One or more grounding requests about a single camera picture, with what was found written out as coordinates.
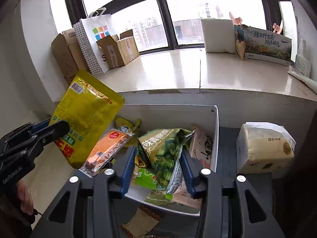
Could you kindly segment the person's left hand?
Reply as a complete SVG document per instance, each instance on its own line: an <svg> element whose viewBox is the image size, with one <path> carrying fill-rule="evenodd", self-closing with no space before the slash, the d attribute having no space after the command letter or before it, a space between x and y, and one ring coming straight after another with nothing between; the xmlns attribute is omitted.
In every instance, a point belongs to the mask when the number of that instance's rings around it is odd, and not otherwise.
<svg viewBox="0 0 317 238"><path fill-rule="evenodd" d="M28 215L32 215L34 210L33 200L22 180L17 182L17 195L21 202L21 210Z"/></svg>

